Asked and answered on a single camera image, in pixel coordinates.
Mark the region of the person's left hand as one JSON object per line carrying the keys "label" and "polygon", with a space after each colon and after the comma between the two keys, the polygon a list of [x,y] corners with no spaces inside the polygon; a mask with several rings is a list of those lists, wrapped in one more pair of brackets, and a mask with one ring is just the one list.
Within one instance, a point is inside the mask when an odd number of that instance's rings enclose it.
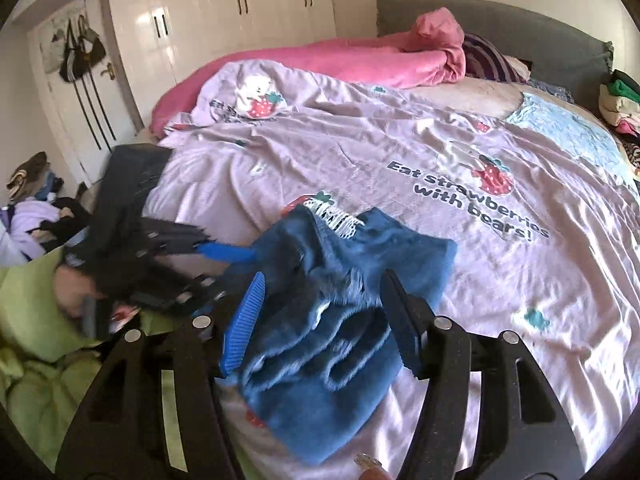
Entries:
{"label": "person's left hand", "polygon": [[59,266],[52,283],[58,307],[70,318],[81,317],[82,305],[87,298],[98,300],[104,297],[90,276],[70,266]]}

